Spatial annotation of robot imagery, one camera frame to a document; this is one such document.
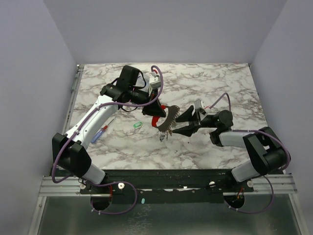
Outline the green key tag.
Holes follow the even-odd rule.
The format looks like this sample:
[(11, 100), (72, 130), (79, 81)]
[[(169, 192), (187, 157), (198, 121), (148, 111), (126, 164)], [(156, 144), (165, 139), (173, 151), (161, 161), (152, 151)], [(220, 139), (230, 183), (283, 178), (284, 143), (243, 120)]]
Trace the green key tag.
[(141, 121), (139, 121), (139, 122), (135, 123), (133, 125), (133, 127), (136, 129), (136, 128), (140, 128), (142, 125), (143, 125), (143, 123)]

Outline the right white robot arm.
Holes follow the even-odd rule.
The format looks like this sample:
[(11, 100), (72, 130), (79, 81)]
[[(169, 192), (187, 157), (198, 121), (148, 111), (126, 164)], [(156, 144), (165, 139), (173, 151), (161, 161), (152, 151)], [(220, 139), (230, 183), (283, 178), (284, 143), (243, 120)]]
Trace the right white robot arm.
[(176, 122), (188, 122), (187, 126), (173, 130), (173, 133), (192, 136), (200, 128), (215, 128), (210, 132), (210, 140), (218, 147), (244, 148), (249, 156), (245, 163), (233, 168), (225, 178), (225, 187), (229, 191), (238, 190), (243, 181), (267, 175), (275, 170), (284, 170), (289, 166), (291, 156), (269, 127), (260, 130), (233, 130), (233, 115), (222, 110), (209, 115), (202, 108), (190, 106), (176, 118)]

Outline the keyring bunch with tags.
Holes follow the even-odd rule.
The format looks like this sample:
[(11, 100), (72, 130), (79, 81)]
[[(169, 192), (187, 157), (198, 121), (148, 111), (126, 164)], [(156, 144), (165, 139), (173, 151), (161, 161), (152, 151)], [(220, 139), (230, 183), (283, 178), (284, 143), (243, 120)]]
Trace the keyring bunch with tags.
[(158, 124), (160, 117), (153, 116), (151, 125), (160, 132), (159, 140), (163, 142), (165, 139), (168, 140), (168, 135), (172, 135), (172, 127), (176, 125), (176, 118), (179, 116), (179, 106), (172, 105), (161, 105), (162, 110), (168, 110), (166, 119), (161, 124)]

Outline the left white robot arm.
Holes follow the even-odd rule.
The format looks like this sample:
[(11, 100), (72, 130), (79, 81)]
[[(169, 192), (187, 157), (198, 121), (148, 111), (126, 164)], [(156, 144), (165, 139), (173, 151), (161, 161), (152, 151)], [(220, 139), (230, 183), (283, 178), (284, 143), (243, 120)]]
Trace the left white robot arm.
[(120, 76), (102, 88), (96, 102), (75, 126), (65, 134), (54, 135), (51, 173), (54, 183), (65, 180), (55, 178), (56, 168), (60, 166), (71, 175), (90, 181), (95, 192), (103, 193), (107, 190), (106, 174), (92, 163), (87, 148), (105, 121), (123, 106), (142, 108), (143, 114), (147, 116), (166, 116), (159, 101), (164, 86), (163, 74), (156, 65), (151, 66), (151, 73), (160, 81), (155, 88), (152, 88), (141, 70), (125, 65)]

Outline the aluminium rail frame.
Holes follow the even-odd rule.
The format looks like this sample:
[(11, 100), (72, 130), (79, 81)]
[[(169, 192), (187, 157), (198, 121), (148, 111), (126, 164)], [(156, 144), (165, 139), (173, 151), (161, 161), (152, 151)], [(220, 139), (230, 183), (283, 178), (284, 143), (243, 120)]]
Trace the aluminium rail frame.
[[(120, 74), (124, 64), (85, 65), (70, 127), (91, 108), (101, 88)], [(231, 100), (234, 129), (267, 125), (248, 64), (159, 64), (164, 77), (162, 104), (185, 111), (196, 99), (212, 105), (224, 92)], [(192, 137), (160, 133), (152, 117), (139, 111), (119, 111), (116, 120), (87, 149), (92, 163), (132, 183), (137, 205), (121, 215), (91, 211), (90, 197), (80, 194), (77, 177), (53, 184), (44, 177), (37, 203), (36, 228), (30, 235), (308, 235), (299, 216), (297, 191), (290, 175), (268, 176), (275, 198), (263, 213), (244, 214), (229, 209), (222, 188), (209, 187), (213, 176), (248, 159), (236, 147), (213, 146), (209, 130)]]

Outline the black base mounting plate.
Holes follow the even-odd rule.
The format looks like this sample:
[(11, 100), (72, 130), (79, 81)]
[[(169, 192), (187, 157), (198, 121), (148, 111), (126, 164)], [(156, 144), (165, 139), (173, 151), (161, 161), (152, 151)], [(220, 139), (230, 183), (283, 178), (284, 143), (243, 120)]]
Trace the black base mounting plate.
[(232, 181), (229, 169), (107, 170), (103, 183), (116, 182), (123, 182), (125, 187), (87, 183), (80, 193), (102, 200), (111, 198), (115, 204), (171, 204), (223, 203), (225, 195), (253, 191), (246, 181)]

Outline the blue red screwdriver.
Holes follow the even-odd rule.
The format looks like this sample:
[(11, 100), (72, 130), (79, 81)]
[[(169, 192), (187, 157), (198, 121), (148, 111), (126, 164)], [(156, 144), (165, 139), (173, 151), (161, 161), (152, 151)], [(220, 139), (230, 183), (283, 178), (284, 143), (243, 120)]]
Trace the blue red screwdriver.
[(97, 140), (105, 133), (105, 131), (107, 130), (107, 128), (115, 121), (115, 117), (109, 122), (107, 123), (105, 126), (103, 126), (96, 134), (95, 136), (91, 139), (90, 143), (94, 144), (97, 142)]

